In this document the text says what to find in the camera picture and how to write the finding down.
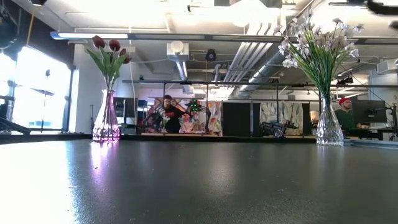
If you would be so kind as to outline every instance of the painting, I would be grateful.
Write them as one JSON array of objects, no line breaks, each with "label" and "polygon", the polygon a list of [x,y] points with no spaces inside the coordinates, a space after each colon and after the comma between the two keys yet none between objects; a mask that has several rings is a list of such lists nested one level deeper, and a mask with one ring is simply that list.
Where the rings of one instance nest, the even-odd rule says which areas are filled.
[{"label": "painting", "polygon": [[[189,103],[190,99],[173,99],[172,105],[181,111],[185,111],[187,106],[185,104]],[[206,106],[205,100],[198,100],[198,104],[202,106]],[[148,114],[153,113],[153,111],[162,106],[163,98],[156,98],[153,107],[149,110]],[[222,136],[222,127],[221,127],[221,107],[222,103],[220,101],[209,101],[208,108],[211,112],[211,116],[209,119],[209,131],[210,133],[218,133],[219,136]],[[197,111],[192,112],[191,116],[188,114],[183,115],[180,118],[180,133],[196,133],[202,134],[205,133],[205,124],[206,124],[206,113]],[[156,132],[154,128],[147,128],[146,132]]]},{"label": "painting", "polygon": [[[275,102],[261,103],[260,124],[263,122],[277,122],[277,108]],[[303,133],[303,106],[301,103],[279,102],[279,123],[291,122],[296,128],[287,128],[286,135],[300,135]]]}]

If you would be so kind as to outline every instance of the monitor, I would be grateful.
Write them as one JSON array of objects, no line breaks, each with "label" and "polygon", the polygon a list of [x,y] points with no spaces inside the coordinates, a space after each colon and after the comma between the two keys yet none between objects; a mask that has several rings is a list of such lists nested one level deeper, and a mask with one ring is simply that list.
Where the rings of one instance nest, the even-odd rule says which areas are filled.
[{"label": "monitor", "polygon": [[353,100],[351,102],[355,123],[386,123],[386,102],[379,100]]},{"label": "monitor", "polygon": [[134,98],[115,97],[113,98],[114,110],[116,117],[123,118],[126,114],[127,118],[135,117],[135,109],[137,108],[138,100],[135,100],[136,106],[134,106]]}]

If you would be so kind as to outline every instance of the man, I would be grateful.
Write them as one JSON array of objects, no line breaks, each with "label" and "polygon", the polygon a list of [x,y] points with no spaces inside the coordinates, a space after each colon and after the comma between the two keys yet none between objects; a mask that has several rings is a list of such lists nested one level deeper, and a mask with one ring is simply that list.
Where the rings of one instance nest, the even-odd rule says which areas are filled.
[{"label": "man", "polygon": [[165,115],[170,119],[166,122],[165,129],[168,133],[179,133],[180,132],[180,120],[184,114],[183,111],[177,109],[172,105],[172,97],[165,95],[163,99],[163,109]]},{"label": "man", "polygon": [[339,124],[344,131],[349,131],[354,128],[367,128],[360,123],[355,124],[353,118],[353,111],[351,110],[351,100],[349,98],[343,97],[340,99],[338,104],[341,106],[340,110],[336,110],[336,116]]}]

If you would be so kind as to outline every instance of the window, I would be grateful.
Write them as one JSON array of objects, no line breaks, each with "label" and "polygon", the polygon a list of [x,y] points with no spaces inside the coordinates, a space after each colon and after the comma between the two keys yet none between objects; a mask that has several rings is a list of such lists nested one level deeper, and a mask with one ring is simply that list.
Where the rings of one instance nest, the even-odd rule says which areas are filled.
[{"label": "window", "polygon": [[15,71],[15,61],[0,53],[0,68],[0,96],[8,96],[10,89],[7,81],[11,79]]},{"label": "window", "polygon": [[62,62],[34,50],[18,54],[14,122],[27,128],[62,129],[71,72]]}]

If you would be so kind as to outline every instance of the glass vase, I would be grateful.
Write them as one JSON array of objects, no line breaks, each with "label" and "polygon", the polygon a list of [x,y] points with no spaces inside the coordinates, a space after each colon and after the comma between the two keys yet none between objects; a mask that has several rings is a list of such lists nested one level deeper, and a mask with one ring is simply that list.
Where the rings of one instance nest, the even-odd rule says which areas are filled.
[{"label": "glass vase", "polygon": [[322,112],[318,122],[317,145],[319,146],[342,146],[343,132],[337,117],[331,107],[330,97],[323,97]]},{"label": "glass vase", "polygon": [[120,130],[113,107],[113,90],[103,90],[102,104],[93,128],[94,142],[113,142],[120,138]]}]

